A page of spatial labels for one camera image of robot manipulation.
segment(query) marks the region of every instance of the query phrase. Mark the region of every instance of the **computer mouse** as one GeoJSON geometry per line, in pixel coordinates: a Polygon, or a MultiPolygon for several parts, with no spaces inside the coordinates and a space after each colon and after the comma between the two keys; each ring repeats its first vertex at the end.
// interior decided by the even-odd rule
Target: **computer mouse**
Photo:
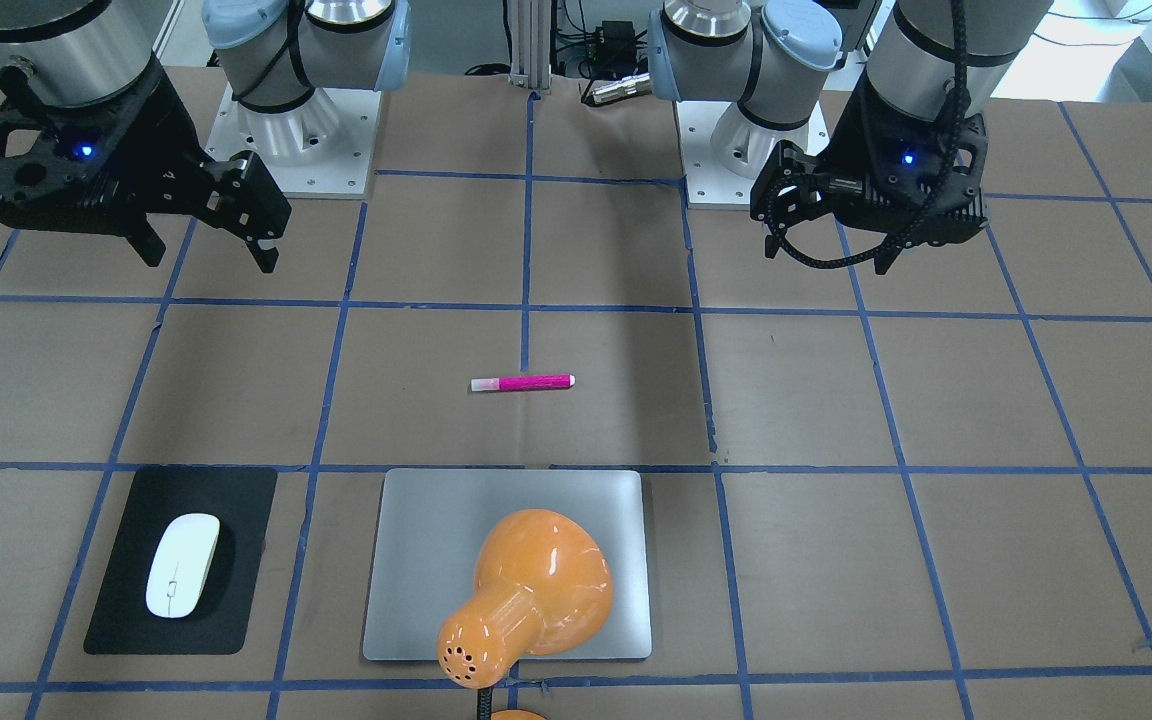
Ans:
{"type": "Polygon", "coordinates": [[[177,619],[194,612],[219,537],[220,520],[205,511],[189,511],[168,524],[145,583],[145,606],[152,614],[177,619]]]}

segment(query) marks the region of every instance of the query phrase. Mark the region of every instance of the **orange desk lamp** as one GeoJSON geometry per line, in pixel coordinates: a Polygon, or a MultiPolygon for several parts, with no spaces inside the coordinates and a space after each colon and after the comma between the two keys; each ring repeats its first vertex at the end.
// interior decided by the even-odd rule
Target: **orange desk lamp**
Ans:
{"type": "MultiPolygon", "coordinates": [[[[594,538],[558,511],[515,511],[483,544],[473,597],[439,630],[439,665],[454,683],[479,691],[486,720],[492,688],[521,657],[571,650],[611,612],[612,574],[594,538]]],[[[543,720],[521,710],[490,717],[543,720]]]]}

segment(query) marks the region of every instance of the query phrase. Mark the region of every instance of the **mouse pad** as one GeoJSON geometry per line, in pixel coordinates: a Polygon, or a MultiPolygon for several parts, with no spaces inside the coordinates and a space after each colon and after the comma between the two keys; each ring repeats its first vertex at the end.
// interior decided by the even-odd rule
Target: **mouse pad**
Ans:
{"type": "Polygon", "coordinates": [[[242,650],[276,480],[273,468],[138,470],[83,650],[91,655],[232,655],[242,650]],[[146,609],[145,583],[164,530],[188,511],[215,515],[220,537],[197,607],[168,620],[146,609]]]}

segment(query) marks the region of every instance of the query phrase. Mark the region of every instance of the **white mounting plate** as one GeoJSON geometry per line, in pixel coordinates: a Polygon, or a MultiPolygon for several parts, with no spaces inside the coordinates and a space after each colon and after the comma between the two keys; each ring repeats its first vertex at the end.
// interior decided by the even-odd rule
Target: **white mounting plate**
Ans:
{"type": "Polygon", "coordinates": [[[362,655],[434,661],[438,630],[470,600],[473,567],[492,528],[529,507],[561,511],[594,538],[615,588],[593,638],[526,660],[643,660],[652,655],[652,602],[643,479],[630,470],[394,469],[385,473],[371,561],[362,655]]]}
{"type": "MultiPolygon", "coordinates": [[[[718,119],[732,103],[687,100],[676,103],[679,146],[682,150],[682,169],[687,173],[687,206],[706,210],[749,210],[749,188],[752,179],[737,176],[714,156],[708,137],[714,135],[718,119]]],[[[829,132],[820,113],[820,104],[812,108],[808,120],[808,154],[814,156],[829,143],[829,132]]]]}
{"type": "MultiPolygon", "coordinates": [[[[262,156],[271,176],[288,197],[321,197],[321,199],[361,199],[367,196],[371,182],[371,160],[376,151],[376,131],[380,128],[381,92],[370,90],[338,90],[325,88],[340,111],[342,132],[332,146],[324,147],[323,158],[305,165],[273,165],[262,156]]],[[[248,145],[238,129],[237,103],[230,100],[233,91],[227,85],[220,96],[220,108],[211,126],[207,154],[227,160],[242,150],[259,147],[248,145]]]]}

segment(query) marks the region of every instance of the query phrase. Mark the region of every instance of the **marker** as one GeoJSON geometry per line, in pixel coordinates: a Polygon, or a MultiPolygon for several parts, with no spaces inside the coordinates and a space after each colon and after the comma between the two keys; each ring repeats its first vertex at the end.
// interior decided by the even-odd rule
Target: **marker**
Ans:
{"type": "Polygon", "coordinates": [[[567,389],[576,384],[576,376],[529,376],[522,378],[477,378],[470,381],[471,392],[514,392],[518,389],[567,389]]]}

